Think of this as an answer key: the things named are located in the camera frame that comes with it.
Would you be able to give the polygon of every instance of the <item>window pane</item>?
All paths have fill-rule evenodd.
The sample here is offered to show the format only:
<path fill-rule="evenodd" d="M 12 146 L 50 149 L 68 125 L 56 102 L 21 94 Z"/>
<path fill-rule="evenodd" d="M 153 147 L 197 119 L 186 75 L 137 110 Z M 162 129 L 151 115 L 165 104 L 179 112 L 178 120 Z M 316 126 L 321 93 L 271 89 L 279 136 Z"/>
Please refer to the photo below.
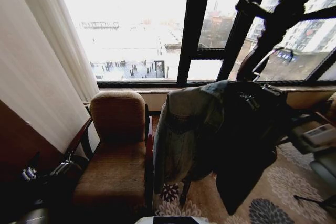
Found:
<path fill-rule="evenodd" d="M 192 60 L 188 81 L 215 81 L 223 60 Z"/>
<path fill-rule="evenodd" d="M 278 0 L 262 0 L 261 5 L 263 8 L 272 11 L 277 3 Z M 305 4 L 306 12 L 334 6 L 335 4 L 336 0 L 308 0 Z M 263 29 L 263 20 L 255 18 L 230 73 L 232 80 L 236 79 L 241 62 L 253 50 L 257 37 Z M 287 31 L 282 42 L 276 46 L 285 49 L 270 57 L 259 80 L 304 80 L 334 49 L 335 42 L 336 19 L 299 22 Z M 293 57 L 291 57 L 290 49 L 293 50 Z"/>
<path fill-rule="evenodd" d="M 176 80 L 186 0 L 65 0 L 97 80 Z"/>
<path fill-rule="evenodd" d="M 236 17 L 239 0 L 208 0 L 199 48 L 223 48 Z"/>

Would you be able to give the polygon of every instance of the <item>window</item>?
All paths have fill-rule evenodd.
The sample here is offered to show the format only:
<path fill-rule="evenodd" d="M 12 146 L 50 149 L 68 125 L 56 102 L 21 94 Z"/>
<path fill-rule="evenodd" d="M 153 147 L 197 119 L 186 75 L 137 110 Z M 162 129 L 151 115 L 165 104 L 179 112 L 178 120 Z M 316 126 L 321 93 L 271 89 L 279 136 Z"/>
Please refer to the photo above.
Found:
<path fill-rule="evenodd" d="M 264 29 L 262 19 L 251 22 L 236 12 L 238 1 L 65 0 L 99 84 L 179 86 L 223 76 L 236 79 Z M 269 12 L 279 3 L 253 1 Z M 336 0 L 309 0 L 306 10 L 335 4 Z M 270 57 L 259 80 L 306 80 L 334 50 L 335 41 L 336 19 L 297 23 L 276 45 L 284 49 Z M 335 80 L 330 73 L 334 69 L 316 80 Z"/>
<path fill-rule="evenodd" d="M 97 80 L 177 79 L 186 0 L 65 2 Z"/>
<path fill-rule="evenodd" d="M 237 11 L 238 0 L 208 0 L 199 48 L 225 47 Z"/>
<path fill-rule="evenodd" d="M 305 5 L 312 6 L 311 10 L 319 10 L 328 6 L 334 0 L 309 0 Z M 262 0 L 261 6 L 265 7 L 268 0 Z M 275 7 L 271 2 L 269 10 Z M 255 18 L 251 29 L 246 37 L 242 49 L 238 55 L 229 78 L 236 79 L 236 74 L 244 57 L 253 50 L 256 38 L 261 34 L 258 26 L 264 21 Z M 259 81 L 302 81 L 324 60 L 334 49 L 336 33 L 336 19 L 310 20 L 299 22 L 290 28 L 283 41 L 276 47 L 285 49 L 272 55 L 261 73 Z"/>

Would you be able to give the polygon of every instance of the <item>chair seat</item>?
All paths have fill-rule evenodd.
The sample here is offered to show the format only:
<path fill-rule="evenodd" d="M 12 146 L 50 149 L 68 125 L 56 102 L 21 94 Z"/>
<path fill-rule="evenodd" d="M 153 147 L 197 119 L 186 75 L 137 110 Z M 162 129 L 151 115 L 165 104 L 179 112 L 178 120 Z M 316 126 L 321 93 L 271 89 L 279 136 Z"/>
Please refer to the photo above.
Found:
<path fill-rule="evenodd" d="M 101 142 L 79 180 L 73 204 L 87 209 L 109 208 L 115 212 L 120 208 L 143 206 L 144 166 L 144 141 Z"/>

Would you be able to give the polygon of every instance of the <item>patterned carpet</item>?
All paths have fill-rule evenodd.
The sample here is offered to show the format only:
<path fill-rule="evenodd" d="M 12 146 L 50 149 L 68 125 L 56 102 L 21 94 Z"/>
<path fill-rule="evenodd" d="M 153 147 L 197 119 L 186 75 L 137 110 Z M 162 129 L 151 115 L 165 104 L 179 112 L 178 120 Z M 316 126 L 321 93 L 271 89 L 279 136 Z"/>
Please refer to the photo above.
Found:
<path fill-rule="evenodd" d="M 156 130 L 159 117 L 153 117 Z M 294 199 L 293 195 L 325 199 L 333 194 L 311 170 L 312 154 L 300 154 L 291 143 L 278 147 L 278 159 L 233 216 L 229 216 L 216 189 L 215 174 L 192 182 L 183 209 L 179 205 L 182 183 L 165 185 L 155 196 L 157 215 L 192 215 L 224 224 L 336 223 L 335 214 L 317 204 Z"/>

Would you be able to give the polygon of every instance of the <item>curtain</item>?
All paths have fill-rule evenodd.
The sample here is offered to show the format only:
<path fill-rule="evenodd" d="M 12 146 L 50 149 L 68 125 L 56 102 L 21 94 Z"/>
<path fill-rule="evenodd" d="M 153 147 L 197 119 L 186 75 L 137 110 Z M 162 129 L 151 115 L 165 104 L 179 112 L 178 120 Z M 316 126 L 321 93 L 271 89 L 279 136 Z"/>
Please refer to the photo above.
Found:
<path fill-rule="evenodd" d="M 99 92 L 64 0 L 25 0 L 82 101 Z"/>
<path fill-rule="evenodd" d="M 0 100 L 64 153 L 88 112 L 25 0 L 0 6 Z"/>

